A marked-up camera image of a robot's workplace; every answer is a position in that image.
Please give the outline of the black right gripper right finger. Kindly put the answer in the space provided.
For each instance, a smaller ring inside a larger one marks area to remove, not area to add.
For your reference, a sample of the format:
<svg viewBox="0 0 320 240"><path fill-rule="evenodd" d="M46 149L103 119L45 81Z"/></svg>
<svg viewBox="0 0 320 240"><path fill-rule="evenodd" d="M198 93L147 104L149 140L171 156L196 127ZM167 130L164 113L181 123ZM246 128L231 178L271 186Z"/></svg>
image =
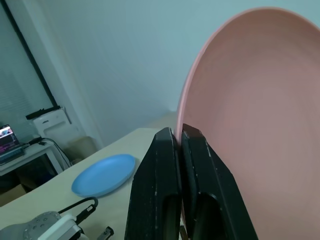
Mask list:
<svg viewBox="0 0 320 240"><path fill-rule="evenodd" d="M191 240L259 240L233 174L195 127L183 125L183 210Z"/></svg>

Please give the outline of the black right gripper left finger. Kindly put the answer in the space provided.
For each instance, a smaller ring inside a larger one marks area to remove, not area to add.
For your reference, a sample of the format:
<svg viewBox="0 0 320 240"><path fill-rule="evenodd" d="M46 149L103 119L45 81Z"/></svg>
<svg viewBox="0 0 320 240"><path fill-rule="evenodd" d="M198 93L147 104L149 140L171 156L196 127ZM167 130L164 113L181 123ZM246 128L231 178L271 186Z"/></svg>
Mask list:
<svg viewBox="0 0 320 240"><path fill-rule="evenodd" d="M178 147L166 127L154 135L134 174L124 240L178 240L181 208Z"/></svg>

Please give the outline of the pink plate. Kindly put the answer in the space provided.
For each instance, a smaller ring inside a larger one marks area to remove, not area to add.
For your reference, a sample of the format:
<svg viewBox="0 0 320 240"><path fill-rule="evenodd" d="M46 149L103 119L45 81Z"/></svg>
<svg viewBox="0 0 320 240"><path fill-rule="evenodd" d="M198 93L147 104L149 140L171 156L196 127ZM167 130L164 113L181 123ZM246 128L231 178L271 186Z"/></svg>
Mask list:
<svg viewBox="0 0 320 240"><path fill-rule="evenodd" d="M320 240L320 27L275 7L232 17L189 71L183 124L232 172L259 240Z"/></svg>

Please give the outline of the blue plate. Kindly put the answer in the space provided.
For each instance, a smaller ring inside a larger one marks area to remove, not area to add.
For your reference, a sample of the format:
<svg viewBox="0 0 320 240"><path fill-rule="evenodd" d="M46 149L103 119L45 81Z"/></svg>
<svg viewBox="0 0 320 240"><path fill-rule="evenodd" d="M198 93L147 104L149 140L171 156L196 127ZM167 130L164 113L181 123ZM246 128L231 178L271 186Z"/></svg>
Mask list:
<svg viewBox="0 0 320 240"><path fill-rule="evenodd" d="M129 154L116 154L92 164L73 181L71 190L79 197L102 197L124 184L133 174L136 159Z"/></svg>

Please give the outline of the cardboard box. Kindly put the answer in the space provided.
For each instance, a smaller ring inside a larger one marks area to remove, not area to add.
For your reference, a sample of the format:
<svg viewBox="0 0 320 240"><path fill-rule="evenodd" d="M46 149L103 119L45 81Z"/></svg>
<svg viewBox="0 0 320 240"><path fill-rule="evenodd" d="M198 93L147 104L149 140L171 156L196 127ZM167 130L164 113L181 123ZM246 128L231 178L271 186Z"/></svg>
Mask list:
<svg viewBox="0 0 320 240"><path fill-rule="evenodd" d="M27 192L21 184L6 192L0 193L0 207L3 207L4 205L24 196L26 193Z"/></svg>

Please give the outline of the white side table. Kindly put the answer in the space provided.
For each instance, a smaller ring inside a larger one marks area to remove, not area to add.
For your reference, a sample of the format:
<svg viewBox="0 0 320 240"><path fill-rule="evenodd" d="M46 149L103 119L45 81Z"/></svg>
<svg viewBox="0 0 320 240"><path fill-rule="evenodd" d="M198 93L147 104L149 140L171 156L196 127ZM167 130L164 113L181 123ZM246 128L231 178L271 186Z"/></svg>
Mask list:
<svg viewBox="0 0 320 240"><path fill-rule="evenodd" d="M0 177L4 176L7 173L12 172L13 170L34 161L36 158L46 155L49 159L49 162L53 166L53 169L57 174L62 173L64 170L61 167L59 161L53 152L54 146L52 144L39 145L34 144L30 147L27 147L24 151L24 155L20 156L10 162L7 162L3 165L0 165Z"/></svg>

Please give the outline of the white desktop printer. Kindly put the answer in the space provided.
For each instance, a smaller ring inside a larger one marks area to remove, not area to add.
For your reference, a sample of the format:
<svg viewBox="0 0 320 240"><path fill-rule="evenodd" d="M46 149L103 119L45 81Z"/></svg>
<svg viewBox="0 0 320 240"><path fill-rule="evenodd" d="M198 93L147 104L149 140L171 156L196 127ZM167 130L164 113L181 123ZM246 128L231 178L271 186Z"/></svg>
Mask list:
<svg viewBox="0 0 320 240"><path fill-rule="evenodd" d="M37 132L43 138L49 137L51 133L57 134L58 130L68 128L71 125L65 109L60 106L42 108L27 114L25 118L32 121Z"/></svg>

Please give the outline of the open laptop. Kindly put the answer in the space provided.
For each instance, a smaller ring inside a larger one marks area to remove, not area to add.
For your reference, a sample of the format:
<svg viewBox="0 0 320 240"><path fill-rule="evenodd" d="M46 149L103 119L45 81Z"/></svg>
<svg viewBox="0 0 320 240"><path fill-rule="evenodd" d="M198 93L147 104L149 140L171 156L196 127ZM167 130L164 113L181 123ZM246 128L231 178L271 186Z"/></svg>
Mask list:
<svg viewBox="0 0 320 240"><path fill-rule="evenodd" d="M12 128L7 124L0 127L0 165L4 165L25 154Z"/></svg>

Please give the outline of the black window frame bar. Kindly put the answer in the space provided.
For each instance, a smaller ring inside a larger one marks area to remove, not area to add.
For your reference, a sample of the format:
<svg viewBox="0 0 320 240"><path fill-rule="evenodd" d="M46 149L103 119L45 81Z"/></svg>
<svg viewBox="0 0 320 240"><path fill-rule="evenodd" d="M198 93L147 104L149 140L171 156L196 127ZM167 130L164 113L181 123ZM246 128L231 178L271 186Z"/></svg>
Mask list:
<svg viewBox="0 0 320 240"><path fill-rule="evenodd" d="M27 42L26 42L26 40L25 40L25 38L24 38L24 36L23 36L23 34L22 34L22 32L21 32L21 30L20 30L20 28L19 28L19 26L18 26L18 24L17 24L17 22L16 22L16 20L15 20L15 18L13 16L13 14L12 14L8 4L7 4L7 2L6 2L6 0L0 0L0 4L1 4L1 6L2 6L2 8L3 8L3 10L4 10L4 12L5 12L5 14L6 14L6 16L7 16L8 20L9 20L9 22L11 24L11 26L12 26L12 28L13 28L13 30L15 31L15 33L16 33L16 35L17 35L17 37L18 37L18 39L19 39L19 41L20 41L20 43L21 43L21 45L22 45L22 47L23 47L23 49L24 49L24 51L25 51L25 53L26 53L26 55L27 55L27 57L28 57L28 59L30 61L30 63L31 63L31 65L33 66L33 68L34 68L34 70L35 70L35 72L36 72L36 74L37 74L37 76L38 76L38 78L39 78L39 80L40 80L40 82L41 82L41 84L42 84L42 86L44 88L44 91L47 94L47 96L48 96L48 98L49 98L49 100L50 100L50 102L52 104L52 106L53 107L57 107L58 103L55 100L55 97L53 96L53 94L52 94L52 92L51 92L51 90L50 90L50 88L49 88L49 86L48 86L48 84L47 84L47 82L46 82L46 80L44 78L44 75L43 75L42 71L40 70L40 67L37 64L37 62L36 62L32 52L31 52L31 50L30 50L30 48L29 48L29 46L28 46L28 44L27 44Z"/></svg>

